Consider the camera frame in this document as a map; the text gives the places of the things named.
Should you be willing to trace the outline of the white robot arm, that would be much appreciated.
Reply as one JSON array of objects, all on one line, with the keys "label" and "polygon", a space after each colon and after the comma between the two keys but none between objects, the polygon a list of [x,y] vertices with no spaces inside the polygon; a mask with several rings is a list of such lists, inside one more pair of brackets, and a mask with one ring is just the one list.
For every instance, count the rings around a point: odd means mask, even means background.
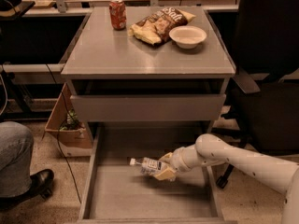
[{"label": "white robot arm", "polygon": [[271,189],[284,194],[281,224],[299,224],[299,164],[228,145],[213,134],[200,135],[194,145],[177,148],[160,158],[165,167],[154,177],[173,179],[177,173],[218,162],[233,165]]}]

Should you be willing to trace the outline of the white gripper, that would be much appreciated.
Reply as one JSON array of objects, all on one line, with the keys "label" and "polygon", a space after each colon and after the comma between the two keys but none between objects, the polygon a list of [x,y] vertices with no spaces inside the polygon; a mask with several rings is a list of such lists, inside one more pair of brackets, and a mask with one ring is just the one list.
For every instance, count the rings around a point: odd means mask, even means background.
[{"label": "white gripper", "polygon": [[[173,153],[168,152],[163,155],[159,161],[169,163],[171,167],[180,173],[189,172],[194,167],[200,165],[200,155],[195,149],[195,145],[189,147],[180,147]],[[159,181],[174,181],[176,179],[176,172],[170,167],[158,170],[154,177]]]}]

